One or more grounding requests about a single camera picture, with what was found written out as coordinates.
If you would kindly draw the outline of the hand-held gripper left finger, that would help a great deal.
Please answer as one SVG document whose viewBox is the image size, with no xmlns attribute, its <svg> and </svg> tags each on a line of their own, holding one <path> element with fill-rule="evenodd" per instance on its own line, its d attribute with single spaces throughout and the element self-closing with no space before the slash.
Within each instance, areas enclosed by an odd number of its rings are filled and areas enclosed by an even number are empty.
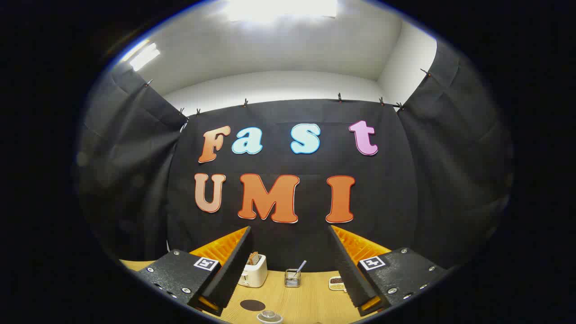
<svg viewBox="0 0 576 324">
<path fill-rule="evenodd" d="M 175 301 L 220 316 L 252 252 L 251 227 L 246 226 L 192 252 L 174 249 L 136 273 Z"/>
</svg>

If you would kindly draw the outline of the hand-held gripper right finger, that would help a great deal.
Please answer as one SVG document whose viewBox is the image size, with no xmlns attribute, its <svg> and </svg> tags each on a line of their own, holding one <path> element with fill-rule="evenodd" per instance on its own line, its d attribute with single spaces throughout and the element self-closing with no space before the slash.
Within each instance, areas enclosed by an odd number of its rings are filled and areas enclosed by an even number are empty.
<svg viewBox="0 0 576 324">
<path fill-rule="evenodd" d="M 411 248 L 390 250 L 334 225 L 328 232 L 335 267 L 361 316 L 415 299 L 448 274 Z"/>
</svg>

